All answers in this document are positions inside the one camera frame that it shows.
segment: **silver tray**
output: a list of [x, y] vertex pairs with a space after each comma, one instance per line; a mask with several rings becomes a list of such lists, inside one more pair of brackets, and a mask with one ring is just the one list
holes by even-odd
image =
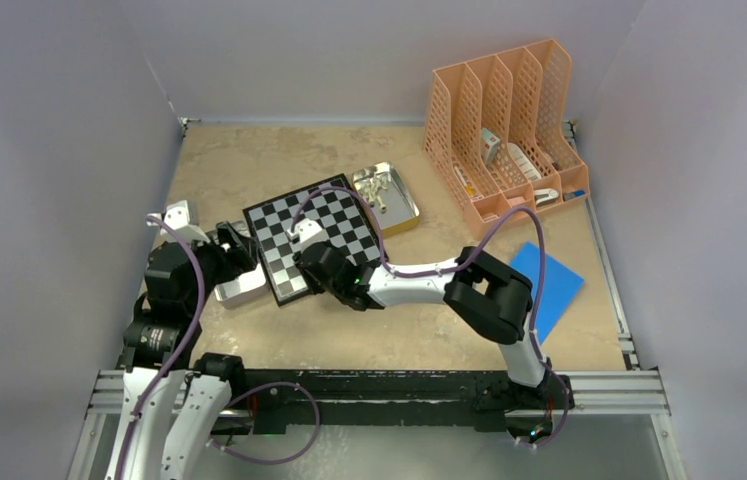
[[[232, 222], [232, 228], [239, 235], [250, 237], [246, 222], [241, 220]], [[261, 267], [261, 262], [259, 262], [255, 270], [241, 274], [231, 282], [217, 285], [214, 288], [214, 298], [228, 310], [260, 297], [269, 291], [270, 286], [264, 276], [264, 268]]]
[[408, 192], [405, 184], [390, 162], [377, 163], [371, 167], [362, 168], [352, 174], [352, 185], [362, 194], [371, 183], [379, 183], [381, 188], [372, 195], [371, 210], [376, 221], [382, 227], [385, 236], [413, 228], [419, 222], [420, 209]]

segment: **white wall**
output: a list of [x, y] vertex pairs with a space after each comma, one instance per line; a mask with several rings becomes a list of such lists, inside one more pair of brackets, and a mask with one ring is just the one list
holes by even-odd
[[113, 0], [0, 1], [0, 478], [64, 478], [178, 151]]
[[597, 90], [644, 0], [124, 2], [179, 116], [422, 121], [433, 68], [556, 37], [568, 113]]
[[649, 0], [581, 145], [692, 478], [747, 478], [747, 2]]

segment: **blue sheet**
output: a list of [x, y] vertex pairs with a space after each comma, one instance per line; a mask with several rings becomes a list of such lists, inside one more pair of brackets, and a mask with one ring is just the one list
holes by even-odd
[[[523, 245], [509, 264], [529, 280], [532, 280], [532, 300], [535, 300], [535, 291], [538, 289], [538, 261], [540, 257], [538, 253], [538, 247], [527, 243]], [[547, 255], [546, 268], [544, 293], [541, 296], [541, 305], [536, 322], [538, 342], [540, 343], [544, 343], [544, 340], [556, 326], [559, 318], [584, 283], [582, 277], [573, 273], [572, 270], [549, 255]]]

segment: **chessboard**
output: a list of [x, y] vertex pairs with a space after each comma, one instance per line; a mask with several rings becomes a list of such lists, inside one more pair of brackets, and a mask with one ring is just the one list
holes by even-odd
[[[325, 185], [352, 190], [347, 177], [341, 174], [243, 210], [249, 230], [259, 243], [261, 264], [279, 306], [310, 293], [302, 273], [293, 264], [299, 245], [292, 244], [285, 232], [300, 203]], [[317, 221], [326, 230], [332, 245], [360, 265], [379, 258], [376, 232], [362, 208], [348, 193], [328, 191], [312, 198], [303, 208], [303, 214]]]

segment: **tan marble tabletop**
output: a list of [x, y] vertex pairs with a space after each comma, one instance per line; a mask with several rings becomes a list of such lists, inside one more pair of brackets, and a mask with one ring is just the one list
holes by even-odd
[[[420, 208], [420, 225], [386, 240], [395, 264], [431, 263], [475, 245], [441, 180], [420, 149], [419, 127], [251, 127], [191, 125], [170, 202], [195, 201], [200, 225], [243, 219], [242, 209], [338, 173], [390, 161]], [[547, 251], [585, 279], [544, 342], [560, 370], [624, 370], [609, 293], [585, 206], [550, 212]], [[497, 234], [488, 251], [507, 262], [530, 223]], [[213, 295], [192, 358], [241, 355], [255, 368], [503, 369], [497, 346], [441, 305], [355, 312], [328, 294], [282, 308], [269, 293], [234, 310]]]

